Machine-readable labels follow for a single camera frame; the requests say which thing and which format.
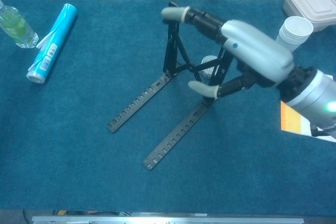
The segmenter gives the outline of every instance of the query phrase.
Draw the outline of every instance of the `white plastic container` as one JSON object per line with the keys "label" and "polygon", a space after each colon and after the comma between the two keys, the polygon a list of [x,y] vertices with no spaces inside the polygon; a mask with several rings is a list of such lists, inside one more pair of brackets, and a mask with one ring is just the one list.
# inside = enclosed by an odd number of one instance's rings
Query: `white plastic container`
{"label": "white plastic container", "polygon": [[308,19],[314,31],[336,24],[336,0],[285,0],[283,9],[288,16]]}

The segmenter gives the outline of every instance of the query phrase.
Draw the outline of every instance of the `stack of paper cups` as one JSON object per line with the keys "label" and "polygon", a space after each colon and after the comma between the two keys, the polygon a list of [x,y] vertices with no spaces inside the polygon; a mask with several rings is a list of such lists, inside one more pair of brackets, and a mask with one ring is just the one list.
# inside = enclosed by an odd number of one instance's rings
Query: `stack of paper cups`
{"label": "stack of paper cups", "polygon": [[280,28],[276,42],[293,52],[308,39],[313,30],[312,23],[306,18],[291,16]]}

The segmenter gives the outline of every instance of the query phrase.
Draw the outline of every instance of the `light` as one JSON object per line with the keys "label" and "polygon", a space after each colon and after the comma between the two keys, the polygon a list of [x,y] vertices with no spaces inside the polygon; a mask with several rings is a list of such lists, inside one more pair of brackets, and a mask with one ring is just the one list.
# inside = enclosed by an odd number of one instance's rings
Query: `light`
{"label": "light", "polygon": [[336,102],[329,102],[327,109],[329,112],[336,112]]}

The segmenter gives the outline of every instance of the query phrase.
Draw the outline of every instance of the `cling wrap roll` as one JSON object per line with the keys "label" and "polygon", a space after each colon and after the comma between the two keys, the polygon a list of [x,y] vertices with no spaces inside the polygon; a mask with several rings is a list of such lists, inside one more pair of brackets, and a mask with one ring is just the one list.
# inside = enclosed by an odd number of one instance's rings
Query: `cling wrap roll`
{"label": "cling wrap roll", "polygon": [[40,52],[26,75],[30,81],[39,84],[45,82],[76,15],[77,9],[74,6],[64,5],[48,35],[36,46]]}

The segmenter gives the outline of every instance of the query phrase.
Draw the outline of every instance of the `black metal stand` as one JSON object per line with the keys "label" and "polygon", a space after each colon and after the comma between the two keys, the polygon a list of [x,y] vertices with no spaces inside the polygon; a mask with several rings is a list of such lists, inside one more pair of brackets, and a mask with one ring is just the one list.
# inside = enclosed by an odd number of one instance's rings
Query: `black metal stand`
{"label": "black metal stand", "polygon": [[[185,64],[177,61],[177,53],[180,51]],[[229,69],[233,55],[228,51],[224,52],[222,47],[219,51],[218,58],[198,66],[192,64],[184,49],[179,37],[179,23],[168,23],[168,41],[163,64],[163,72],[156,81],[153,82],[141,95],[131,102],[120,114],[118,114],[109,124],[108,129],[111,132],[117,131],[136,111],[145,105],[158,91],[160,91],[169,81],[178,73],[188,70],[193,73],[197,81],[202,82],[198,73],[201,70],[214,67],[214,71],[209,80],[210,86],[221,85]],[[191,127],[202,117],[208,108],[214,103],[213,98],[204,97],[203,100],[143,161],[143,165],[152,170],[155,165],[172,149],[172,147],[191,129]]]}

